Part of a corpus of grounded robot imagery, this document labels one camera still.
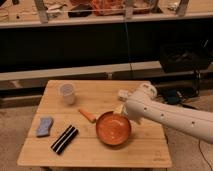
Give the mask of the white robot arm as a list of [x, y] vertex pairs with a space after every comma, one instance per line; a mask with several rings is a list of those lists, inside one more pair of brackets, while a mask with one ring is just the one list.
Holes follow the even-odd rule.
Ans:
[[213, 144], [213, 112], [168, 105], [155, 100], [157, 89], [148, 82], [133, 92], [120, 89], [118, 99], [124, 102], [121, 112], [138, 122], [146, 118]]

